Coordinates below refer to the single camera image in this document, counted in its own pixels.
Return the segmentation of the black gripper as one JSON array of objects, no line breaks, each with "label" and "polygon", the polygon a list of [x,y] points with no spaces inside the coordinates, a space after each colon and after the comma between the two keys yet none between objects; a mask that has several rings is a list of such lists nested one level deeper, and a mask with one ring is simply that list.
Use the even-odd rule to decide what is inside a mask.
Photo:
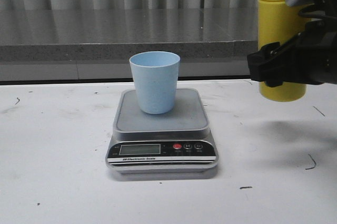
[{"label": "black gripper", "polygon": [[285,0],[310,18],[305,30],[285,43],[263,45],[247,56],[250,77],[277,87],[284,82],[336,84],[336,0]]}]

